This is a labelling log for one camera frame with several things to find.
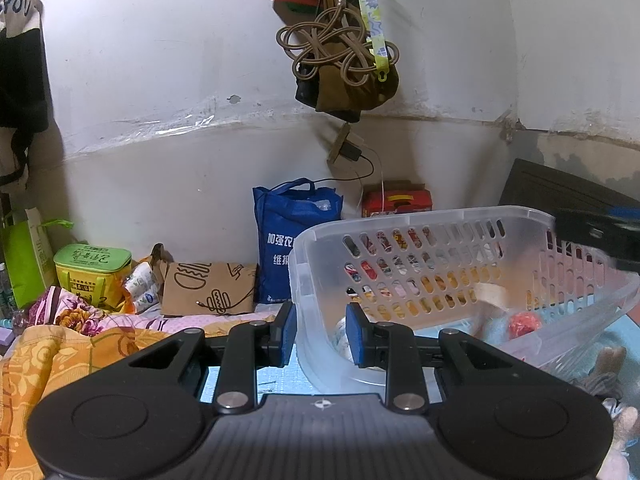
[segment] red box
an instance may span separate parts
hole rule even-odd
[[[382,190],[370,190],[362,197],[362,216],[397,215],[431,211],[433,202],[427,189],[386,189],[385,206],[382,207]]]

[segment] blue non-woven bag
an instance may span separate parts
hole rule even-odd
[[[308,190],[293,189],[308,184]],[[275,189],[254,187],[260,266],[258,301],[281,303],[291,299],[289,253],[293,240],[314,225],[340,219],[342,197],[334,189],[299,178]]]

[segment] brown paper bag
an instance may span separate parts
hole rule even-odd
[[[245,314],[254,311],[257,266],[172,263],[164,278],[165,316]]]

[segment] clear plastic basket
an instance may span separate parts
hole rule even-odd
[[[355,367],[332,343],[350,301],[376,320],[418,331],[470,319],[474,285],[508,280],[521,291],[513,306],[536,310],[544,325],[498,347],[561,378],[640,301],[637,274],[610,267],[599,250],[559,240],[551,216],[517,206],[321,224],[296,238],[289,274],[298,361],[321,392],[383,391],[383,371]]]

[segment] green paper bag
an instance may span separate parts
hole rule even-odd
[[[58,281],[45,227],[73,227],[71,222],[65,220],[43,223],[36,208],[27,209],[25,213],[25,221],[11,226],[5,224],[1,231],[4,261],[14,290],[15,303],[19,308],[36,301],[45,290]]]

